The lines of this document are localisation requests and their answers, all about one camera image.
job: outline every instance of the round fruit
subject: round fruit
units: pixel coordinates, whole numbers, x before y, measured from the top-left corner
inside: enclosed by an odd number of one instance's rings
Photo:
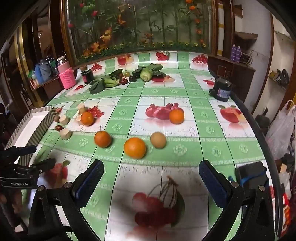
[[[128,78],[129,82],[136,82],[137,81],[137,77],[134,76],[134,75],[131,75],[129,78]]]
[[[92,113],[90,113],[88,111],[82,113],[81,122],[82,122],[82,124],[84,124],[86,126],[92,125],[94,122],[94,117],[93,117]]]
[[[157,197],[148,197],[146,199],[147,211],[149,213],[156,213],[163,208],[163,202]]]
[[[166,137],[161,132],[154,132],[150,137],[151,144],[158,149],[162,149],[166,145]]]
[[[130,76],[131,76],[131,73],[128,72],[128,71],[127,71],[127,72],[124,72],[124,76],[125,76],[125,77],[130,77]]]
[[[146,153],[145,142],[138,137],[132,137],[124,143],[124,152],[132,158],[141,159]]]
[[[54,116],[54,121],[57,122],[57,123],[59,123],[59,116],[58,115],[55,115]]]
[[[106,148],[111,144],[111,136],[106,131],[98,131],[94,135],[94,143],[101,148]]]
[[[150,214],[145,212],[137,212],[135,215],[135,222],[140,227],[148,227],[151,223]]]
[[[181,124],[184,121],[184,112],[179,109],[174,109],[169,114],[170,122],[173,124]]]

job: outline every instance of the white wall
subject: white wall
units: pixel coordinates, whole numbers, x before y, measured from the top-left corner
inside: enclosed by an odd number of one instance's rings
[[[234,0],[234,5],[242,5],[243,19],[241,31],[258,35],[257,41],[250,48],[254,50],[252,57],[256,72],[245,100],[246,107],[251,111],[262,88],[271,48],[271,19],[269,11],[257,0]]]
[[[284,26],[274,16],[273,21],[275,31],[289,35]],[[293,61],[294,42],[289,40],[287,37],[274,32],[274,50],[270,65],[270,72],[272,70],[276,72],[277,69],[280,71],[286,69],[290,77],[292,73]],[[272,121],[279,109],[285,92],[286,91],[276,82],[268,78],[253,116],[256,117],[258,114],[262,114],[265,107],[267,107],[268,112],[266,116]]]

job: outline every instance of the small red apple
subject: small red apple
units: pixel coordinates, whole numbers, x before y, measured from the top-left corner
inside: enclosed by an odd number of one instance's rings
[[[239,122],[239,115],[241,114],[241,111],[236,108],[236,106],[232,105],[230,107],[225,108],[223,105],[219,105],[220,113],[223,116],[223,118],[229,122],[232,123],[238,123]]]
[[[49,171],[44,173],[44,177],[50,185],[54,185],[56,183],[57,177],[61,174],[61,179],[67,179],[68,177],[68,168],[70,162],[65,160],[63,163],[56,163],[55,166]]]
[[[126,64],[126,58],[125,58],[125,56],[118,57],[117,58],[117,61],[118,61],[119,65],[125,65]]]

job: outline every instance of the plastic bottle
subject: plastic bottle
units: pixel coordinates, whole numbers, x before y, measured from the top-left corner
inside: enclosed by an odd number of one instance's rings
[[[235,53],[235,60],[234,60],[235,62],[238,62],[239,63],[241,53],[242,53],[242,51],[240,49],[240,46],[238,46],[237,51]]]
[[[230,60],[234,61],[235,60],[235,54],[236,54],[237,48],[235,45],[231,47],[231,55],[230,55]]]

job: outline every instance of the green vegetable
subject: green vegetable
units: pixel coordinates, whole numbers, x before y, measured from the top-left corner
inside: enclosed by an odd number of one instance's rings
[[[122,70],[123,69],[117,69],[114,72],[112,72],[111,74],[109,74],[109,76],[119,79],[119,75],[122,74]]]
[[[148,82],[149,80],[151,80],[153,76],[153,72],[149,70],[149,68],[144,67],[142,68],[142,71],[140,73],[140,78],[142,80],[144,80],[145,82]]]
[[[137,78],[141,78],[143,81],[147,82],[155,75],[158,77],[165,77],[166,74],[162,73],[160,70],[163,68],[161,64],[151,63],[148,66],[138,66],[138,69],[133,71],[133,75]]]
[[[92,82],[89,83],[91,85],[91,87],[89,88],[89,93],[91,95],[93,94],[97,94],[101,91],[104,90],[104,86],[103,86],[103,78],[101,79],[95,79]]]
[[[115,87],[119,84],[119,79],[109,75],[103,76],[103,83],[105,87]]]

